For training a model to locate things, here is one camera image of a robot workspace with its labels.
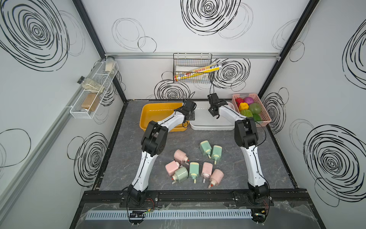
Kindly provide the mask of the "white plastic storage tray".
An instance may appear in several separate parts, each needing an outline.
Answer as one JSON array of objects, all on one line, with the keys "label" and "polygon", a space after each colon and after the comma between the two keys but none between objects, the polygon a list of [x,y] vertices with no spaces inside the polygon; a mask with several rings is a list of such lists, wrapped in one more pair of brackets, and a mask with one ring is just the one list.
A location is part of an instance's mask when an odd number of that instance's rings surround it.
[{"label": "white plastic storage tray", "polygon": [[196,109],[195,120],[190,121],[190,126],[195,131],[231,131],[234,130],[234,124],[225,118],[213,117],[208,109],[208,101],[195,101]]}]

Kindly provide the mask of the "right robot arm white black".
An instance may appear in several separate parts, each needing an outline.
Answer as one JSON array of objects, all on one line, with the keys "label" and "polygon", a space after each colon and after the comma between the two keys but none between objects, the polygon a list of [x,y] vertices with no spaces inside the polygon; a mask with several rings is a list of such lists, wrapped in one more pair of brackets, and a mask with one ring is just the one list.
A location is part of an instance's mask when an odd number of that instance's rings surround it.
[{"label": "right robot arm white black", "polygon": [[248,198],[253,205],[262,203],[270,195],[270,187],[265,179],[258,157],[259,135],[255,120],[229,107],[216,93],[207,96],[209,113],[217,119],[223,117],[234,124],[234,140],[243,152],[248,172]]}]

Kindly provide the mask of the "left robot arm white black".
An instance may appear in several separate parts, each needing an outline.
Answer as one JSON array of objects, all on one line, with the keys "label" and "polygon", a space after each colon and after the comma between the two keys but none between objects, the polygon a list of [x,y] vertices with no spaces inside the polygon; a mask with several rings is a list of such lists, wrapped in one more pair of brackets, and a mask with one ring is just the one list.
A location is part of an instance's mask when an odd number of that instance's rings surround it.
[{"label": "left robot arm white black", "polygon": [[149,177],[157,157],[163,152],[167,136],[176,126],[193,120],[196,103],[185,100],[183,105],[174,109],[165,119],[150,121],[141,140],[142,154],[139,168],[132,183],[127,188],[128,197],[136,204],[142,205],[146,199]]}]

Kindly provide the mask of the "yellow plastic storage tray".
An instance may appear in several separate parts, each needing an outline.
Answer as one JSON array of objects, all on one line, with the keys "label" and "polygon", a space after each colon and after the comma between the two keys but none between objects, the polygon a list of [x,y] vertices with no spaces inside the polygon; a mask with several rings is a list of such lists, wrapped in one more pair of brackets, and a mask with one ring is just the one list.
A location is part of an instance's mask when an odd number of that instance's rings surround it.
[{"label": "yellow plastic storage tray", "polygon": [[[150,103],[146,104],[141,112],[140,128],[145,131],[151,121],[158,122],[174,115],[175,109],[181,107],[182,102]],[[188,121],[180,123],[171,132],[183,132],[188,127]]]}]

